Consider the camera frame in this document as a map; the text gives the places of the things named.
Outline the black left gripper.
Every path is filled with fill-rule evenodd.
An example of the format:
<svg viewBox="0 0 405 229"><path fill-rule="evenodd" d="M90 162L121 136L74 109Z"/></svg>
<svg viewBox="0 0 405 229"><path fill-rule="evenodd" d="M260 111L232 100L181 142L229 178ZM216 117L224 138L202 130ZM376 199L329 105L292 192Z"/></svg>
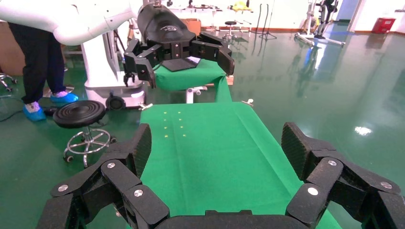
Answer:
<svg viewBox="0 0 405 229"><path fill-rule="evenodd" d="M164 5L143 5L138 12L137 24L145 44L132 39L124 51L123 82L126 87L129 80L134 82L138 78L156 88L153 70L156 65L190 56L216 62L226 75L234 74L235 60L226 41L206 32L196 37Z"/></svg>

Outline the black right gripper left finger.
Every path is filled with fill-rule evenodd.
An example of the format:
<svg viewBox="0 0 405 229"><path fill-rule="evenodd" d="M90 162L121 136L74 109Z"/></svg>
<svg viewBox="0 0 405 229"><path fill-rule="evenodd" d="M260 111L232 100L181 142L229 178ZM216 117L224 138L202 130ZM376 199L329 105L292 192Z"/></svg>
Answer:
<svg viewBox="0 0 405 229"><path fill-rule="evenodd" d="M150 126L140 124L132 139L114 143L95 164L57 184L37 228L84 229L108 205L134 229L156 228L170 210L140 179L151 145Z"/></svg>

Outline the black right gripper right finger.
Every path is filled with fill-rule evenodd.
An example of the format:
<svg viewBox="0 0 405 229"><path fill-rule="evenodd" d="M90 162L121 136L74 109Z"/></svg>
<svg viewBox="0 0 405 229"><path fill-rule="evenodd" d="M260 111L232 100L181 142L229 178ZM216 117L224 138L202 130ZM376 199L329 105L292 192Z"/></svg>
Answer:
<svg viewBox="0 0 405 229"><path fill-rule="evenodd" d="M335 202L364 229L404 228L405 198L395 182L350 162L294 122L284 124L281 147L303 182L287 205L287 216L313 229Z"/></svg>

